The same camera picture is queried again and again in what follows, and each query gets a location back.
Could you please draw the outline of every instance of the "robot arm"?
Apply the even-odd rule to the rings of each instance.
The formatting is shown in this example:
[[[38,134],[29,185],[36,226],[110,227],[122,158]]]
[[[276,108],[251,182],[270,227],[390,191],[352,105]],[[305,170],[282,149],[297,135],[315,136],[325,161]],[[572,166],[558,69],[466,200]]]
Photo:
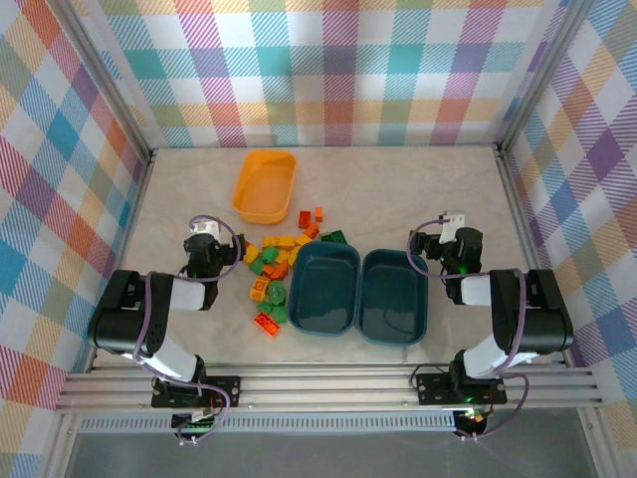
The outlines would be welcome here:
[[[480,344],[460,351],[452,366],[461,376],[477,378],[492,373],[512,352],[520,316],[520,280],[512,270],[481,272],[482,232],[464,227],[462,211],[440,216],[442,234],[416,233],[410,243],[413,254],[426,253],[439,260],[448,275],[476,274],[443,281],[454,304],[491,307],[493,333]],[[538,355],[568,349],[573,328],[563,298],[550,270],[530,270],[525,274],[527,305],[522,341],[513,366]]]
[[[525,328],[509,366],[565,351],[573,340],[572,323],[553,272],[530,270],[525,278]],[[467,376],[487,375],[502,365],[512,352],[520,314],[520,281],[513,271],[491,271],[488,276],[462,279],[460,288],[464,304],[491,307],[493,333],[464,351]]]
[[[237,236],[245,254],[243,234]],[[220,244],[214,234],[198,233],[184,241],[188,264],[181,272],[193,279],[217,277],[237,257],[235,247]],[[134,271],[115,271],[106,285],[89,324],[89,337],[99,349],[132,359],[144,320],[146,278]],[[205,377],[203,360],[187,353],[167,334],[171,310],[206,311],[218,295],[217,282],[192,282],[172,274],[150,275],[150,323],[141,344],[141,362],[183,381]]]
[[[115,271],[89,325],[89,337],[100,349],[132,359],[144,316],[145,277]],[[150,326],[141,345],[141,360],[156,370],[185,381],[196,379],[197,356],[187,353],[167,334],[171,310],[197,311],[205,301],[203,284],[170,274],[150,277]]]

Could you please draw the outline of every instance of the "black cable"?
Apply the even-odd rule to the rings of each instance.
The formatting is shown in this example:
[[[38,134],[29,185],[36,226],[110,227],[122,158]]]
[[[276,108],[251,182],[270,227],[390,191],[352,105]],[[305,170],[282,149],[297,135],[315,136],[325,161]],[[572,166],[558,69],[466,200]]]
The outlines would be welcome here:
[[[416,368],[414,368],[414,371],[411,372],[411,375],[409,376],[409,384],[411,385],[412,388],[416,388],[418,389],[417,386],[414,386],[414,376],[416,376],[416,372],[422,368],[423,366],[433,366],[438,368],[438,370],[440,370],[442,373],[446,373],[444,370],[442,370],[439,365],[441,366],[448,366],[446,363],[420,363],[418,365],[416,365]]]
[[[389,319],[387,319],[387,311],[382,313],[382,320],[389,329],[393,329],[396,332],[400,332],[401,334],[406,334],[408,336],[413,336],[414,334],[414,331],[405,331],[404,329],[400,329],[399,327],[396,327],[393,324],[391,324],[389,322]]]

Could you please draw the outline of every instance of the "orange plastic bin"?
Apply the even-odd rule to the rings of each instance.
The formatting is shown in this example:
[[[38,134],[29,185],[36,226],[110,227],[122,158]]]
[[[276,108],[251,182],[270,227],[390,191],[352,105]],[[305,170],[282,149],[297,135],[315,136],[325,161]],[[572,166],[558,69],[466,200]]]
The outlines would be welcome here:
[[[281,222],[288,214],[296,171],[297,159],[289,152],[249,152],[232,194],[232,207],[248,222]]]

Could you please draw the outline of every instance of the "plaid wallpaper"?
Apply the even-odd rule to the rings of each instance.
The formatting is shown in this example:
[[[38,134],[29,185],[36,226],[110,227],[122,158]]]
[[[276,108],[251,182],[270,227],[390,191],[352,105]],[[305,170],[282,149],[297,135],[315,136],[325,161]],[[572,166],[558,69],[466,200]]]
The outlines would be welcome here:
[[[539,42],[539,45],[537,45],[537,50],[535,50],[535,53],[533,54],[533,57],[531,61],[529,62],[529,65],[527,66],[527,70],[525,71],[523,79],[518,85],[516,94],[513,100],[511,101],[511,103],[509,104],[509,107],[507,108],[507,112],[505,113],[505,117],[503,118],[503,121],[500,124],[500,128],[498,130],[498,134],[494,138],[494,142],[501,142],[503,140],[504,135],[507,132],[509,125],[511,124],[511,120],[513,119],[515,114],[518,112],[520,103],[522,102],[522,99],[525,97],[525,95],[527,94],[527,91],[529,90],[529,87],[531,86],[531,80],[535,76],[535,73],[538,67],[541,65],[543,61],[544,54],[546,53],[546,49],[548,48],[548,45],[555,37],[555,34],[559,30],[559,27],[561,26],[561,23],[564,20],[566,11],[568,10],[568,7],[570,6],[571,2],[572,0],[560,0],[559,6],[553,13],[552,18],[550,19],[550,23],[548,24],[548,27],[546,27],[546,30],[544,31],[544,34],[541,37],[541,41]]]
[[[572,351],[637,464],[637,1],[596,2],[513,153],[576,325]]]
[[[142,162],[45,0],[0,16],[0,477],[35,475]]]
[[[491,143],[566,4],[75,0],[171,147]]]

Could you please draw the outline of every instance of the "black mounting plate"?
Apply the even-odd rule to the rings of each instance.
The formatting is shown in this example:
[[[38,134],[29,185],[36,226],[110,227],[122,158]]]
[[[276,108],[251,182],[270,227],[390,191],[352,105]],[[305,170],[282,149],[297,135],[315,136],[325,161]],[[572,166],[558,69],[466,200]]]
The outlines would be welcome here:
[[[484,380],[485,386],[472,385],[454,391],[448,373],[418,373],[416,387],[421,405],[498,405],[507,403],[507,392],[500,378]]]
[[[218,386],[230,396],[231,408],[239,406],[240,376],[204,376],[201,378],[201,383]],[[225,404],[223,396],[211,390],[202,389],[199,395],[195,387],[173,385],[158,379],[153,380],[152,388],[153,394],[150,401],[152,408],[205,408],[208,406],[218,408]]]

